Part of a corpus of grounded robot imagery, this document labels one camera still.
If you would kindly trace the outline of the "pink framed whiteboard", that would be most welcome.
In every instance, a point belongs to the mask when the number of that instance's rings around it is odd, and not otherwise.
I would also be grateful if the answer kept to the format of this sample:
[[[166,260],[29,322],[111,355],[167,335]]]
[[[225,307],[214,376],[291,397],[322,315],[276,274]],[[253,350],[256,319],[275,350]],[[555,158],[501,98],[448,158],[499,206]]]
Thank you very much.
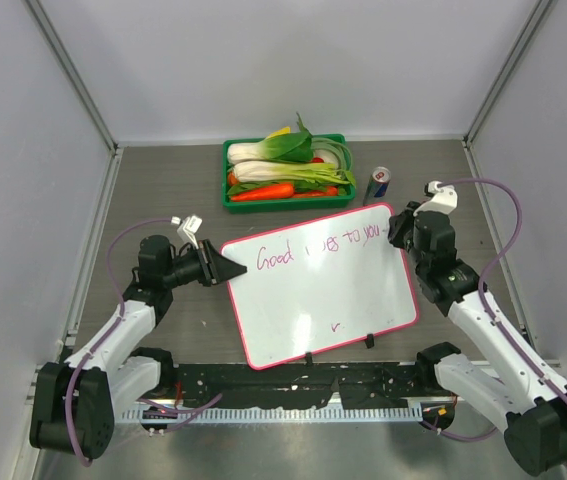
[[[223,256],[247,267],[227,285],[252,369],[417,322],[407,259],[381,232],[392,214],[378,203],[223,245]]]

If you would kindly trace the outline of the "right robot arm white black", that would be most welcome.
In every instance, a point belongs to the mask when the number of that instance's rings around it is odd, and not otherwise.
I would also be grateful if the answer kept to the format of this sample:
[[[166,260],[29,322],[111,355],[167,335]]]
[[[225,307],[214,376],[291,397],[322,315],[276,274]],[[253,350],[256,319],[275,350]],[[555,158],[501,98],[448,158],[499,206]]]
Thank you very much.
[[[460,260],[448,215],[418,202],[391,217],[388,240],[412,259],[425,298],[460,328],[495,373],[475,367],[449,342],[417,355],[420,391],[450,391],[502,433],[529,475],[567,464],[567,380],[543,360],[504,316],[478,273]]]

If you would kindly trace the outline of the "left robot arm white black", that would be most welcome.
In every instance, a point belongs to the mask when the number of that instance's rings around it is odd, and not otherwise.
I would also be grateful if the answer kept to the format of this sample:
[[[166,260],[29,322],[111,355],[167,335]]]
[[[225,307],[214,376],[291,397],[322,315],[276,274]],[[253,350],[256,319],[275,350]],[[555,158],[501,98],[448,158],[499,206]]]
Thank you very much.
[[[190,283],[212,287],[246,271],[208,240],[178,250],[165,236],[144,238],[132,281],[110,319],[80,350],[40,369],[30,445],[86,463],[101,457],[125,410],[146,393],[163,399],[175,389],[171,354],[139,345],[166,315],[174,289]]]

